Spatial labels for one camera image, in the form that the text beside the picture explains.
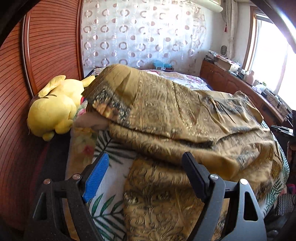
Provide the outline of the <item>white circle pattern curtain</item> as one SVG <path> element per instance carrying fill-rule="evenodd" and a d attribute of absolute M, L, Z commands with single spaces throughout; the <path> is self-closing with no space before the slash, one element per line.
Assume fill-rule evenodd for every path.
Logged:
<path fill-rule="evenodd" d="M 158 62 L 194 75 L 206 21 L 190 1 L 84 1 L 81 34 L 85 73 L 112 64 L 149 69 Z"/>

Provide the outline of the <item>wooden side cabinet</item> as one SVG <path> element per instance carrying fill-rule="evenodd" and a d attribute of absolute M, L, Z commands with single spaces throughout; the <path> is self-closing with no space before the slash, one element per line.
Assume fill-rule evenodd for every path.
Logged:
<path fill-rule="evenodd" d="M 260 111 L 268 126 L 277 125 L 292 128 L 292 124 L 284 120 L 284 117 L 270 102 L 239 78 L 206 60 L 202 61 L 199 75 L 215 91 L 230 94 L 241 91 L 246 94 L 254 106 Z"/>

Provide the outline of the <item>floral pink blanket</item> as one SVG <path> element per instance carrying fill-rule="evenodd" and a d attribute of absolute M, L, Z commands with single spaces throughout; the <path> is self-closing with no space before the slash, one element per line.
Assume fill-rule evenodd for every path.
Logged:
<path fill-rule="evenodd" d="M 178 72 L 165 72 L 163 70 L 144 70 L 145 72 L 153 75 L 160 76 L 171 80 L 177 84 L 184 85 L 191 90 L 211 90 L 207 83 L 199 77 L 186 75 Z"/>

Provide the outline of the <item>blue toy on bed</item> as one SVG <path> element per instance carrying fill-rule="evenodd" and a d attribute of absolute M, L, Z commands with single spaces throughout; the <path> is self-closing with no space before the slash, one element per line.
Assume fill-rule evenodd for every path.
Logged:
<path fill-rule="evenodd" d="M 153 66 L 156 70 L 163 70 L 168 72 L 173 72 L 174 68 L 170 63 L 164 63 L 160 60 L 153 61 Z"/>

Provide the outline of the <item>gold patterned cloth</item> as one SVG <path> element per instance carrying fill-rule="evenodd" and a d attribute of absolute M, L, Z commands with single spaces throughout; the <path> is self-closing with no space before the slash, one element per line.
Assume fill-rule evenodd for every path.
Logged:
<path fill-rule="evenodd" d="M 204 204 L 181 166 L 185 152 L 226 181 L 248 180 L 260 203 L 285 185 L 280 145 L 242 92 L 191 90 L 115 64 L 83 96 L 110 136 L 137 152 L 123 189 L 128 240 L 189 237 Z"/>

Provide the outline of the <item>red wooden wardrobe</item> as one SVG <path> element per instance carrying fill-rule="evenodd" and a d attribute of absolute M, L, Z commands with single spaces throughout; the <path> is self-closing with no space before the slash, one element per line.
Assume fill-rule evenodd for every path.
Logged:
<path fill-rule="evenodd" d="M 29 132 L 30 102 L 55 76 L 82 78 L 82 1 L 1 1 L 1 219 L 25 227 L 47 143 Z"/>

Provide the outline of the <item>yellow plush toy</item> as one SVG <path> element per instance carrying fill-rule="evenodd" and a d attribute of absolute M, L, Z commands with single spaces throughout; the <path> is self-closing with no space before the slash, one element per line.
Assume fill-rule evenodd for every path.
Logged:
<path fill-rule="evenodd" d="M 67 133 L 81 104 L 82 92 L 93 80 L 93 75 L 83 80 L 67 79 L 65 75 L 52 78 L 30 103 L 27 117 L 30 132 L 46 142 L 56 133 Z"/>

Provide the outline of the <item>palm leaf print sheet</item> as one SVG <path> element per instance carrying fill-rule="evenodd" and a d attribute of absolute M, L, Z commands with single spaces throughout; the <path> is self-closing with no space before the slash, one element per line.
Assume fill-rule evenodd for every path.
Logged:
<path fill-rule="evenodd" d="M 109 167 L 96 195 L 87 205 L 104 240 L 126 240 L 123 188 L 137 154 L 112 139 L 108 131 L 99 131 L 93 160 L 101 152 L 108 154 Z"/>

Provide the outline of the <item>window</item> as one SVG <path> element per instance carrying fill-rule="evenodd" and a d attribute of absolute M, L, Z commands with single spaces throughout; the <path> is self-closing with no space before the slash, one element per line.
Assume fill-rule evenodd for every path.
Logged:
<path fill-rule="evenodd" d="M 249 26 L 244 68 L 295 109 L 295 52 L 279 28 L 255 6 L 250 7 Z"/>

